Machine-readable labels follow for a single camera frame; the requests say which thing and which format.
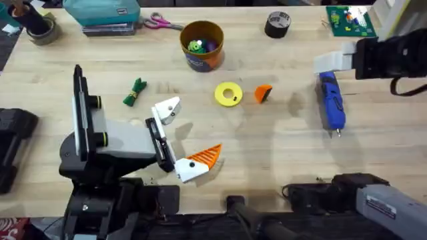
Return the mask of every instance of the wooden tabletop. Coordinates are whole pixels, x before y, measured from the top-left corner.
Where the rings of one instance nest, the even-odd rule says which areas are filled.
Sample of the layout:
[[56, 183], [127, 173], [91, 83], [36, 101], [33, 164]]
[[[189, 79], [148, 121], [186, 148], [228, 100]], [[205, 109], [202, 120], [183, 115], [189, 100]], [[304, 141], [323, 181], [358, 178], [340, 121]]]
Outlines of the wooden tabletop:
[[[282, 185], [353, 172], [378, 175], [427, 203], [427, 94], [395, 97], [389, 93], [390, 80], [357, 81], [353, 71], [337, 73], [347, 124], [341, 138], [323, 130], [313, 58], [356, 40], [332, 36], [321, 22], [324, 7], [163, 8], [142, 14], [152, 11], [182, 25], [200, 19], [217, 23], [225, 34], [221, 67], [211, 73], [189, 68], [176, 30], [88, 38], [64, 10], [53, 10], [64, 31], [58, 41], [38, 47], [26, 33], [19, 38], [0, 76], [0, 107], [26, 109], [40, 121], [12, 192], [0, 197], [0, 217], [60, 216], [65, 210], [72, 186], [58, 173], [59, 147], [72, 132], [75, 64], [82, 66], [89, 92], [102, 96], [109, 119], [143, 127], [152, 117], [151, 106], [181, 97], [180, 114], [165, 128], [178, 158], [222, 143], [216, 166], [190, 183], [155, 165], [131, 174], [149, 184], [180, 185], [180, 213], [223, 211], [227, 195], [244, 195], [260, 211], [285, 211]], [[292, 18], [283, 39], [264, 33], [272, 11]], [[138, 77], [148, 88], [131, 108], [122, 100]], [[239, 105], [216, 103], [214, 89], [223, 81], [242, 87]], [[424, 81], [403, 80], [399, 88]], [[259, 105], [254, 91], [262, 84], [273, 91]]]

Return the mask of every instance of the green toy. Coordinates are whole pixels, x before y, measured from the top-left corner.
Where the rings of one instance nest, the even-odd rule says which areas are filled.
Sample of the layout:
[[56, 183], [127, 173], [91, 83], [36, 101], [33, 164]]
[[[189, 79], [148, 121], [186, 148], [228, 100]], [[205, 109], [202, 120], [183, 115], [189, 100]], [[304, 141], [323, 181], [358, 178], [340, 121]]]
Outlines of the green toy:
[[193, 40], [189, 42], [188, 51], [191, 51], [192, 53], [206, 53], [206, 49], [203, 47], [203, 41], [202, 40]]
[[135, 103], [135, 100], [138, 98], [139, 93], [141, 93], [142, 90], [147, 87], [147, 82], [142, 81], [141, 78], [136, 79], [135, 83], [133, 84], [131, 93], [123, 100], [123, 103], [128, 105], [129, 107], [132, 107]]

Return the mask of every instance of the yellow tape roll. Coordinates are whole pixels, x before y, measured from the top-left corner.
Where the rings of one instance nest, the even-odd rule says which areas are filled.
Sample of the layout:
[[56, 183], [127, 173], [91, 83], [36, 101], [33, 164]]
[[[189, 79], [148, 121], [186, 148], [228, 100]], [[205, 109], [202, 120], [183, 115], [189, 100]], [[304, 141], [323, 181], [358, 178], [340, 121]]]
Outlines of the yellow tape roll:
[[[224, 91], [230, 90], [233, 92], [233, 96], [231, 98], [227, 98], [224, 96]], [[243, 97], [243, 91], [239, 85], [232, 82], [225, 82], [219, 84], [215, 89], [215, 99], [219, 104], [226, 107], [233, 107], [237, 105]]]

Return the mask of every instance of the small orange piece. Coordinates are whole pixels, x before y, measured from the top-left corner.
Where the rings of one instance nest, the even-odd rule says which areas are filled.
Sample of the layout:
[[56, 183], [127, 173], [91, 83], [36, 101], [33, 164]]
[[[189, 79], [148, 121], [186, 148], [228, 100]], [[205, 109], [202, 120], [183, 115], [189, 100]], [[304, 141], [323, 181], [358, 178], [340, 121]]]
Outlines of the small orange piece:
[[258, 86], [255, 90], [255, 100], [257, 103], [263, 103], [267, 99], [272, 89], [273, 87], [271, 85]]
[[220, 152], [221, 152], [221, 144], [218, 144], [215, 147], [211, 147], [209, 149], [203, 150], [199, 153], [186, 157], [186, 159], [191, 159], [193, 161], [206, 164], [209, 167], [209, 169], [211, 169], [215, 165], [216, 161], [218, 160], [218, 157], [220, 156]]

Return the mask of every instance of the scissors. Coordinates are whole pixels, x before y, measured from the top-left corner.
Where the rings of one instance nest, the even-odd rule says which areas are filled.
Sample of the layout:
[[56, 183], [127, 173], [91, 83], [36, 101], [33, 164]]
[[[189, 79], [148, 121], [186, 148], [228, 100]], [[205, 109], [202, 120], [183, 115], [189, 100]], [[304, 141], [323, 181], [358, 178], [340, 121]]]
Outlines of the scissors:
[[172, 24], [166, 21], [160, 13], [152, 13], [149, 19], [144, 19], [144, 25], [149, 29], [170, 28], [181, 31], [184, 29], [181, 25]]

